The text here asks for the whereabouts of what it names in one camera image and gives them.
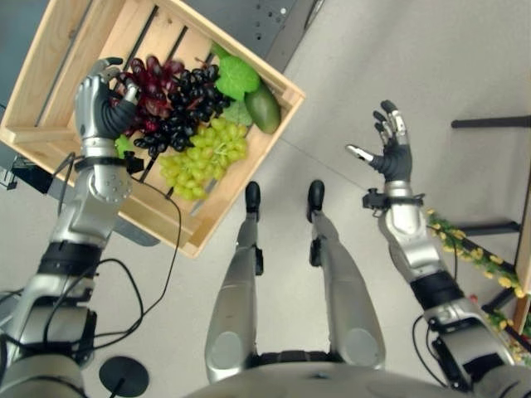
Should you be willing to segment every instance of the wooden frame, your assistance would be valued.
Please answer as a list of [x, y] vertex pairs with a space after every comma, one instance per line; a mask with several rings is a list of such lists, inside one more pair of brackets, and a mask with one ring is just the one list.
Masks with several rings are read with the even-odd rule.
[[[195, 257], [282, 134], [304, 94], [184, 2], [51, 0], [7, 105], [0, 139], [52, 172], [69, 152], [80, 150], [73, 128], [73, 99], [77, 85], [95, 60], [105, 56], [129, 60], [133, 56], [155, 54], [163, 60], [180, 58], [191, 69], [207, 58], [212, 41], [247, 61], [259, 73], [275, 92], [283, 120], [272, 135], [251, 127], [247, 158], [229, 168], [197, 214], [190, 214], [193, 203], [177, 200], [183, 213], [179, 249]], [[157, 165], [146, 182], [167, 189]], [[120, 215], [161, 241], [175, 245], [178, 231], [175, 209], [148, 187], [135, 182], [133, 194]]]

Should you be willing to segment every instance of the yellow leaf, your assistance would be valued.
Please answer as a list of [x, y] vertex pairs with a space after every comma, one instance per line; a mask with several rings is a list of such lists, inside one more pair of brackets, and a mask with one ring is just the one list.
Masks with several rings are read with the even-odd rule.
[[493, 263], [496, 263], [496, 264], [503, 264], [504, 263], [503, 259], [501, 259], [497, 255], [490, 255], [489, 259], [490, 259], [490, 261], [492, 261]]
[[519, 299], [523, 299], [525, 297], [525, 292], [520, 287], [514, 288], [514, 295]]
[[505, 277], [505, 276], [500, 276], [498, 278], [498, 283], [501, 284], [504, 288], [510, 288], [512, 286], [512, 282], [511, 282], [511, 279]]

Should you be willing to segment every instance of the black joint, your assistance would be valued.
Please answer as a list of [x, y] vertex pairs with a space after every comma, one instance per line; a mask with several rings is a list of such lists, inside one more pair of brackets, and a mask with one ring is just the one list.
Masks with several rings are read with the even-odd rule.
[[308, 190], [308, 207], [306, 210], [306, 218], [312, 222], [312, 212], [323, 210], [324, 200], [324, 182], [321, 180], [313, 180], [309, 185]]
[[246, 210], [247, 213], [256, 213], [256, 220], [260, 218], [260, 185], [257, 182], [251, 181], [246, 187]]
[[255, 246], [256, 263], [255, 263], [255, 275], [260, 276], [264, 274], [264, 253], [261, 249]]
[[417, 301], [425, 310], [465, 297], [447, 271], [416, 279], [411, 282], [411, 287]]
[[321, 239], [315, 238], [309, 247], [309, 263], [313, 267], [321, 266]]
[[86, 277], [94, 277], [96, 265], [100, 262], [101, 248], [70, 242], [53, 242], [48, 245], [41, 258], [39, 274], [61, 274], [79, 276], [92, 268]]
[[388, 114], [390, 114], [393, 110], [397, 110], [397, 106], [391, 102], [389, 99], [386, 99], [385, 101], [382, 101], [380, 104], [383, 110], [385, 110]]
[[125, 151], [124, 158], [125, 168], [128, 174], [135, 174], [144, 170], [144, 160], [142, 158], [136, 158], [133, 151]]

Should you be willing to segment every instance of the gray floor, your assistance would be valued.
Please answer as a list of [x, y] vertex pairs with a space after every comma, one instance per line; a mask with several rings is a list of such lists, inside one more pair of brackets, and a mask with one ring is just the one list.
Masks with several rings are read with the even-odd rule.
[[[325, 2], [286, 71], [307, 100], [255, 175], [262, 188], [265, 256], [265, 274], [257, 282], [261, 352], [327, 348], [322, 275], [307, 262], [310, 225], [304, 218], [308, 184], [322, 178], [324, 209], [373, 297], [387, 369], [429, 380], [410, 335], [421, 309], [393, 268], [370, 211], [361, 208], [365, 190], [380, 187], [382, 179], [343, 146], [354, 142], [378, 151], [371, 113], [380, 100], [392, 99], [407, 117], [413, 183], [416, 192], [427, 194], [428, 206], [453, 221], [519, 220], [529, 131], [449, 126], [455, 118], [529, 113], [529, 17], [529, 2], [523, 0]], [[21, 184], [14, 192], [0, 192], [0, 204], [0, 288], [15, 288], [35, 271], [56, 203]], [[91, 396], [106, 396], [97, 370], [115, 354], [147, 366], [146, 396], [182, 396], [207, 383], [202, 362], [207, 325], [243, 216], [240, 197], [202, 255], [178, 259], [167, 298], [144, 325], [98, 352], [85, 371]], [[479, 241], [508, 261], [514, 258], [515, 235]], [[130, 265], [147, 303], [158, 296], [168, 247], [145, 249], [114, 235], [106, 254]], [[446, 259], [451, 264], [451, 257]], [[495, 282], [467, 263], [460, 265], [459, 281], [480, 300], [497, 291]], [[125, 327], [138, 311], [124, 276], [111, 266], [101, 270], [91, 306], [102, 331]]]

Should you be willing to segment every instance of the grape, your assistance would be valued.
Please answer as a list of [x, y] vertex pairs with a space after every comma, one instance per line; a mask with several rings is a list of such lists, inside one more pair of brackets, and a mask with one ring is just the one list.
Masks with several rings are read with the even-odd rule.
[[223, 118], [212, 119], [212, 122], [210, 122], [210, 124], [216, 131], [222, 131], [227, 126], [227, 123]]
[[193, 168], [190, 173], [197, 182], [201, 182], [205, 179], [205, 173], [198, 168]]
[[229, 151], [227, 152], [227, 158], [231, 162], [235, 162], [240, 158], [240, 154], [237, 151]]
[[212, 176], [216, 178], [217, 180], [221, 180], [224, 175], [225, 175], [225, 170], [223, 170], [223, 168], [219, 166], [216, 166], [214, 168], [214, 171], [212, 172]]
[[203, 198], [207, 195], [207, 193], [205, 192], [204, 188], [203, 187], [194, 187], [192, 188], [192, 194], [196, 197], [196, 198]]

